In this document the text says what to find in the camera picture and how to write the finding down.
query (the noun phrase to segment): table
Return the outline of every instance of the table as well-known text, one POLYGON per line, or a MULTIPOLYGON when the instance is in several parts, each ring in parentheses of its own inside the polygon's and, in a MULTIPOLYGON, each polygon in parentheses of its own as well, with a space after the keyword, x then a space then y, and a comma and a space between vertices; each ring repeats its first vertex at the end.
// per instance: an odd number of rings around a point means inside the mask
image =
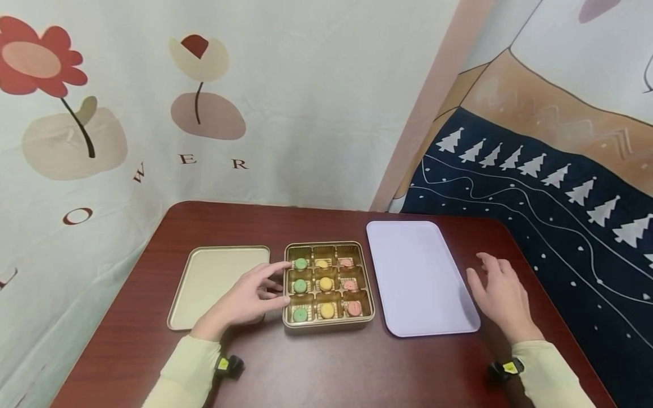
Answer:
POLYGON ((399 339, 388 332, 365 231, 373 220, 433 221, 461 271, 480 267, 474 254, 481 250, 510 260, 545 337, 560 349, 597 407, 614 407, 500 222, 207 202, 182 202, 168 211, 52 407, 140 407, 185 335, 170 331, 166 318, 194 248, 266 245, 276 262, 289 243, 342 240, 363 245, 376 318, 356 332, 288 336, 279 312, 232 330, 224 340, 226 350, 243 358, 247 368, 238 381, 223 380, 207 407, 531 406, 517 379, 507 386, 488 380, 488 364, 508 357, 510 348, 485 317, 474 334, 399 339), (291 384, 308 391, 296 396, 291 384))

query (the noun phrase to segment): hand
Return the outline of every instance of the hand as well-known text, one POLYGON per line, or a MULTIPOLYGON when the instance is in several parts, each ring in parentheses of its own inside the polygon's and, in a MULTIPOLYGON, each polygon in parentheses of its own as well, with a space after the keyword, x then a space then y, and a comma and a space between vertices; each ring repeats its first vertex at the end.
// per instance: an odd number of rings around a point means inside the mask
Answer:
POLYGON ((286 306, 290 303, 289 297, 267 292, 265 288, 283 291, 281 285, 269 278, 290 266, 290 262, 260 264, 241 276, 229 292, 195 323, 191 337, 219 341, 230 325, 251 322, 269 311, 286 306))
POLYGON ((467 269, 471 293, 481 311, 492 319, 514 345, 527 340, 544 340, 530 316, 528 294, 510 262, 481 252, 476 254, 488 273, 487 288, 473 268, 467 269))

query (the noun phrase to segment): backdrop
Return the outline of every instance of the backdrop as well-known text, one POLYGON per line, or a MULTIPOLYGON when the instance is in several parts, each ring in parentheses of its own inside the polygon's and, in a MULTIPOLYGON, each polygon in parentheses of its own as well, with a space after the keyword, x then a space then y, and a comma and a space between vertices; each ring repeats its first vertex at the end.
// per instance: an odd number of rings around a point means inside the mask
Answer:
POLYGON ((434 75, 458 0, 2 13, 2 407, 48 404, 173 203, 369 209, 408 119, 418 140, 430 126, 425 86, 441 102, 465 58, 434 75))
POLYGON ((503 222, 617 404, 651 406, 653 3, 492 13, 392 210, 503 222))

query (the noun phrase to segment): compartment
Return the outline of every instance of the compartment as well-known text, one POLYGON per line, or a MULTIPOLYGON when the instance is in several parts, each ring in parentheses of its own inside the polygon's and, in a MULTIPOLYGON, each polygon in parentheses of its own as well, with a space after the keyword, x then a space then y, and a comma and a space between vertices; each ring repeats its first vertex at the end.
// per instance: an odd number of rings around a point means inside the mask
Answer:
POLYGON ((313 265, 317 265, 320 260, 326 261, 329 268, 337 265, 336 247, 331 245, 313 247, 313 265))
POLYGON ((288 271, 288 278, 286 279, 286 292, 294 294, 295 293, 295 281, 298 279, 303 279, 306 281, 306 292, 311 292, 314 289, 313 284, 313 271, 311 269, 305 269, 298 271, 296 269, 290 269, 288 271))
POLYGON ((363 268, 360 266, 354 266, 353 268, 340 268, 340 287, 345 287, 346 281, 354 281, 356 283, 357 290, 366 289, 365 285, 365 274, 363 268))
POLYGON ((346 317, 352 317, 347 312, 347 307, 350 302, 359 302, 361 313, 356 317, 365 317, 372 314, 372 303, 370 301, 370 295, 366 290, 358 290, 357 292, 344 292, 342 294, 342 308, 346 317))
POLYGON ((313 270, 313 276, 315 277, 315 290, 322 292, 322 289, 320 289, 320 280, 322 278, 331 280, 331 290, 327 290, 327 292, 332 292, 340 289, 340 281, 338 280, 337 268, 315 268, 313 270))
POLYGON ((340 265, 341 259, 351 259, 353 266, 360 266, 362 264, 362 254, 357 245, 338 245, 336 247, 336 252, 338 255, 338 266, 340 265))
POLYGON ((342 308, 342 295, 340 292, 318 293, 315 295, 315 312, 318 321, 332 321, 342 319, 345 317, 344 309, 342 308), (324 319, 321 314, 323 304, 330 304, 333 306, 335 314, 331 319, 324 319))
POLYGON ((308 267, 310 268, 311 261, 311 247, 291 247, 288 248, 286 254, 286 260, 293 263, 293 268, 295 267, 295 260, 299 258, 304 258, 308 261, 308 267))
POLYGON ((306 310, 306 315, 308 316, 306 322, 311 322, 315 320, 315 313, 313 310, 314 301, 315 301, 315 295, 310 293, 290 295, 290 304, 286 308, 287 310, 286 320, 293 324, 305 323, 305 322, 296 322, 295 319, 293 318, 293 315, 295 314, 295 310, 300 308, 306 310))

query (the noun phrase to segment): pink macaron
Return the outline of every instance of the pink macaron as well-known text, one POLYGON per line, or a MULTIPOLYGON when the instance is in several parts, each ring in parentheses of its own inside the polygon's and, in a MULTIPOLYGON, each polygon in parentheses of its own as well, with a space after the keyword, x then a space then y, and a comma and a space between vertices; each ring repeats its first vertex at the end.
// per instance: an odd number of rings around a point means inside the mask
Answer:
POLYGON ((354 266, 354 262, 352 262, 351 259, 341 259, 338 262, 340 263, 340 266, 342 266, 343 268, 351 268, 352 266, 354 266))
POLYGON ((345 283, 342 284, 342 287, 345 288, 345 290, 357 290, 358 285, 356 285, 356 282, 354 281, 345 281, 345 283))
POLYGON ((350 316, 360 316, 362 313, 362 307, 360 306, 360 302, 349 302, 347 304, 347 313, 350 316))

